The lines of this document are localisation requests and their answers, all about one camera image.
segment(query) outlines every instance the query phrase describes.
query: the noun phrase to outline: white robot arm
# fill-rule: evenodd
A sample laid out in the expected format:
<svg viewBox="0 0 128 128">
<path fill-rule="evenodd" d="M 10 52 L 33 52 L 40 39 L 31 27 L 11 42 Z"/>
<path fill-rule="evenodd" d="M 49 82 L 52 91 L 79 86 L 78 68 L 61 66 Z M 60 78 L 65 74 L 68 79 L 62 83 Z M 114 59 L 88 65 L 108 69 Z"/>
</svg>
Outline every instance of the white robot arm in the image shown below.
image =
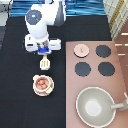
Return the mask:
<svg viewBox="0 0 128 128">
<path fill-rule="evenodd" d="M 38 51 L 39 46 L 47 42 L 51 50 L 61 49 L 61 40 L 49 41 L 47 25 L 61 26 L 66 20 L 64 0 L 48 0 L 45 4 L 33 4 L 25 16 L 26 26 L 30 34 L 25 36 L 25 47 L 28 52 Z"/>
</svg>

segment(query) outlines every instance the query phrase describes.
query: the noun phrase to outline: gray floor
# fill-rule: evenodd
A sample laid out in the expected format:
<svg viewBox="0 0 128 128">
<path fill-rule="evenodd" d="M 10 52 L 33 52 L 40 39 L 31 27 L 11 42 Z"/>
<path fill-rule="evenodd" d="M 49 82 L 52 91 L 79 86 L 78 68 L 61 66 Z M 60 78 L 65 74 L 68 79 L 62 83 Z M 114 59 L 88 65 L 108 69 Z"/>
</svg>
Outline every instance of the gray floor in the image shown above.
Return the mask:
<svg viewBox="0 0 128 128">
<path fill-rule="evenodd" d="M 2 43 L 3 43 L 5 30 L 6 30 L 5 26 L 0 26 L 0 48 L 1 48 Z"/>
</svg>

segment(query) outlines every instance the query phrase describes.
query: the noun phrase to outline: black table surface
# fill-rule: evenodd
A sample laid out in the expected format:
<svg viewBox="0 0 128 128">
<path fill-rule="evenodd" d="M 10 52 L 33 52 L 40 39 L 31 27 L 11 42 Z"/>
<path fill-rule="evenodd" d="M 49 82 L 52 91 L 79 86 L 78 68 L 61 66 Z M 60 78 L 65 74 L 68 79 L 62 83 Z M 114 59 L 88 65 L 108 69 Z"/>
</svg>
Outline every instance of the black table surface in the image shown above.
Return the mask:
<svg viewBox="0 0 128 128">
<path fill-rule="evenodd" d="M 27 32 L 24 17 L 9 18 L 0 51 L 0 128 L 66 128 L 65 43 L 111 41 L 107 16 L 67 17 L 61 27 L 48 26 L 50 38 L 62 40 L 62 49 L 48 58 L 51 68 L 41 71 L 42 56 L 22 49 Z M 37 96 L 34 75 L 48 75 L 55 82 L 47 97 Z"/>
</svg>

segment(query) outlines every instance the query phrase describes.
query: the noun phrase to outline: food item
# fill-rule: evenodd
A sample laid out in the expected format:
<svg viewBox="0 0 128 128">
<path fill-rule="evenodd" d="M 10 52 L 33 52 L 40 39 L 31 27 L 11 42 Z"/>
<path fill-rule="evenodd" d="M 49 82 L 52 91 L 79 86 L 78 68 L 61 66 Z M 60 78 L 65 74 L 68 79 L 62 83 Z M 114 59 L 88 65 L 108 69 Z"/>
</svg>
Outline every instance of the food item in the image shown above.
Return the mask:
<svg viewBox="0 0 128 128">
<path fill-rule="evenodd" d="M 47 88 L 47 85 L 46 84 L 43 84 L 41 85 L 42 89 L 46 89 Z"/>
<path fill-rule="evenodd" d="M 44 80 L 40 80 L 39 83 L 40 83 L 40 85 L 43 85 L 43 84 L 45 84 L 45 81 Z"/>
</svg>

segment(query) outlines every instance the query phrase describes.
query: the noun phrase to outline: small cup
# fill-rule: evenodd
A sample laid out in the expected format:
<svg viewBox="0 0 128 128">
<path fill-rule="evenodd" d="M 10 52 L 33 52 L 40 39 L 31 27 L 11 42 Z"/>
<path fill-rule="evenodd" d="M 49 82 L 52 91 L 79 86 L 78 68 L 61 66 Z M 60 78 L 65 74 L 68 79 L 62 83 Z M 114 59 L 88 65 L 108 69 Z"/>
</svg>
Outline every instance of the small cup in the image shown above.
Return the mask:
<svg viewBox="0 0 128 128">
<path fill-rule="evenodd" d="M 33 77 L 34 83 L 33 83 L 33 89 L 35 91 L 36 94 L 40 95 L 40 96 L 47 96 L 49 95 L 53 89 L 54 89 L 54 82 L 52 80 L 51 77 L 49 76 L 45 76 L 45 75 L 35 75 Z M 41 87 L 38 86 L 38 81 L 39 80 L 44 80 L 47 88 L 46 89 L 42 89 Z"/>
</svg>

